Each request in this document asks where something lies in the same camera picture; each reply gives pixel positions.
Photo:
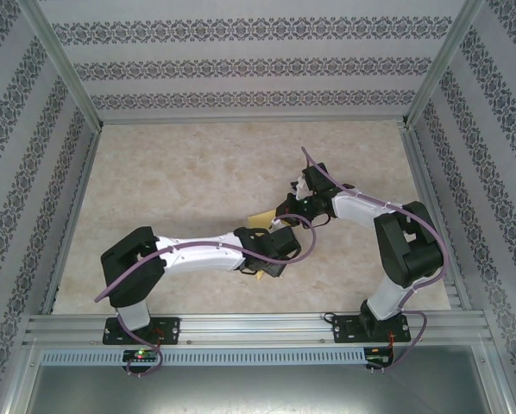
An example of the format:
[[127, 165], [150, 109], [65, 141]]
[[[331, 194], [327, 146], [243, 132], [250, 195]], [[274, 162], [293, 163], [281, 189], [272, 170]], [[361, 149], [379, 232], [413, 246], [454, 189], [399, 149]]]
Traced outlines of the aluminium mounting rail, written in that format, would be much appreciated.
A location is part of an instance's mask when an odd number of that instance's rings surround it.
[[[420, 345], [475, 345], [493, 335], [481, 311], [428, 311]], [[28, 320], [23, 346], [96, 348], [106, 315], [44, 315]], [[332, 344], [332, 327], [319, 313], [180, 315], [178, 346], [273, 348]]]

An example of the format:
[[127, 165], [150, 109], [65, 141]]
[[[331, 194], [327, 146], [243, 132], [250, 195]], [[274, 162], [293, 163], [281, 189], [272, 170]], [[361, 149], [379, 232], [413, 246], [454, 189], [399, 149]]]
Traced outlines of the grey metal panel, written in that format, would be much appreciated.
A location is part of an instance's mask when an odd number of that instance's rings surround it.
[[350, 366], [44, 367], [27, 414], [493, 414], [478, 379], [406, 379]]

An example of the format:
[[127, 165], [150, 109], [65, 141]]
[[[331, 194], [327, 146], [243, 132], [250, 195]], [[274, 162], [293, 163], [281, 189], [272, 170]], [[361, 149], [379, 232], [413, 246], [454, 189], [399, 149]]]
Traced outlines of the yellow paper sheet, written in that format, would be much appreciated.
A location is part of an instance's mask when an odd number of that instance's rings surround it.
[[[278, 229], [282, 229], [285, 227], [285, 224], [280, 220], [276, 219], [276, 210], [266, 211], [257, 215], [249, 216], [247, 219], [247, 225], [249, 228], [261, 228], [268, 229], [270, 232], [274, 232]], [[278, 271], [274, 276], [269, 274], [272, 277], [279, 277], [284, 267], [282, 265], [273, 265], [273, 270]], [[261, 277], [266, 274], [265, 271], [258, 271], [256, 274], [257, 280], [260, 280]]]

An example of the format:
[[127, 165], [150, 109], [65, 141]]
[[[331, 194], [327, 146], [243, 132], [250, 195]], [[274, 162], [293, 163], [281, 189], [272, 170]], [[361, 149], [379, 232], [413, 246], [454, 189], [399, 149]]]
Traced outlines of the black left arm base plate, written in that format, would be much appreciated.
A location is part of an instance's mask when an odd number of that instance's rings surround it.
[[[177, 317], [151, 317], [146, 327], [132, 331], [145, 342], [154, 345], [176, 345], [179, 339], [180, 319]], [[102, 342], [104, 345], [139, 344], [122, 327], [116, 317], [106, 319]]]

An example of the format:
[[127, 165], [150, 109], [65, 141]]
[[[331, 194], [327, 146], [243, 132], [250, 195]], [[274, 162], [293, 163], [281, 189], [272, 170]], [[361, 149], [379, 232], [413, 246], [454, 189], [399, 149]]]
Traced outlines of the aluminium frame post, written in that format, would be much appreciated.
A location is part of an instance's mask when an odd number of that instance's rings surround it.
[[60, 43], [52, 24], [46, 18], [38, 0], [16, 0], [22, 13], [26, 16], [35, 35], [44, 46], [48, 57], [53, 62], [58, 74], [62, 77], [67, 89], [93, 131], [100, 132], [103, 122], [98, 115], [95, 105], [86, 92], [73, 63], [69, 60], [65, 49]]
[[406, 129], [415, 125], [427, 105], [438, 82], [452, 61], [460, 43], [469, 31], [485, 0], [464, 0], [463, 6], [452, 23], [444, 42], [432, 61], [424, 80], [412, 100], [409, 110], [403, 117]]

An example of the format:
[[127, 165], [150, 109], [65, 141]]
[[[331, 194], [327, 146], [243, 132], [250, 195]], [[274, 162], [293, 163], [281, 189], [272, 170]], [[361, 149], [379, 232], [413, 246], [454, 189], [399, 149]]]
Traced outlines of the left controller board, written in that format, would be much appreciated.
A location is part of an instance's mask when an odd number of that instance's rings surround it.
[[123, 352], [123, 362], [142, 362], [151, 363], [157, 361], [157, 354], [150, 350], [125, 350]]

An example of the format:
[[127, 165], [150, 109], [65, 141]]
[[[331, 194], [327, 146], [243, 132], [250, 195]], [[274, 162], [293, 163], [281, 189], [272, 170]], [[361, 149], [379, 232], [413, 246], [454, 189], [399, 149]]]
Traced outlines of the aluminium table side rail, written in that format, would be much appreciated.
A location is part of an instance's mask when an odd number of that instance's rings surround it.
[[66, 266], [69, 250], [72, 245], [72, 239], [79, 219], [101, 134], [102, 130], [100, 129], [92, 135], [91, 142], [88, 144], [85, 152], [83, 163], [79, 169], [79, 176], [72, 195], [72, 202], [69, 205], [68, 216], [60, 238], [59, 249], [53, 260], [50, 279], [47, 283], [46, 290], [44, 291], [41, 307], [38, 310], [39, 314], [49, 315], [53, 312], [56, 295], [60, 288], [60, 282]]
[[439, 206], [437, 193], [431, 182], [431, 174], [425, 163], [417, 136], [413, 130], [407, 128], [405, 125], [399, 126], [399, 132], [420, 201], [429, 211], [431, 220], [437, 232], [442, 237], [448, 251], [448, 270], [443, 276], [443, 281], [449, 297], [450, 307], [452, 310], [471, 311], [474, 307], [470, 303], [469, 296], [466, 292], [461, 268], [456, 259], [454, 249], [451, 246], [444, 215]]

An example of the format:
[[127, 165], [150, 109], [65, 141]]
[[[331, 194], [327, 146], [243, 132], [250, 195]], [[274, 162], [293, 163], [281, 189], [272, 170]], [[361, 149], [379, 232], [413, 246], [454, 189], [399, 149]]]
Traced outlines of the right controller board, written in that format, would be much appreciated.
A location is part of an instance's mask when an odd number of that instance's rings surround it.
[[374, 367], [387, 367], [393, 363], [393, 349], [386, 348], [366, 348], [365, 358], [369, 365]]

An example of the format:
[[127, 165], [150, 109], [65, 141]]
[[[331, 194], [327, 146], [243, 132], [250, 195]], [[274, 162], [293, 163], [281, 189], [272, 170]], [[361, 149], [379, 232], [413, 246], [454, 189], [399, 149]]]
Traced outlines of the controller board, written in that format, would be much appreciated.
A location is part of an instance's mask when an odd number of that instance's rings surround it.
[[366, 348], [365, 358], [369, 365], [374, 367], [387, 367], [393, 363], [393, 349], [386, 348]]
[[157, 354], [150, 350], [125, 350], [123, 352], [123, 362], [142, 362], [151, 363], [157, 361]]

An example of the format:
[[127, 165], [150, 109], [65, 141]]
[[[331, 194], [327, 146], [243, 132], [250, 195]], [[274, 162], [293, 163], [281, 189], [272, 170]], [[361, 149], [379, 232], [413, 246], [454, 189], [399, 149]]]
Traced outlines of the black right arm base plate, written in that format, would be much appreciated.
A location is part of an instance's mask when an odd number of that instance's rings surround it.
[[332, 319], [332, 330], [335, 343], [381, 343], [390, 338], [396, 343], [408, 343], [412, 339], [407, 318], [402, 314], [384, 321], [339, 315]]

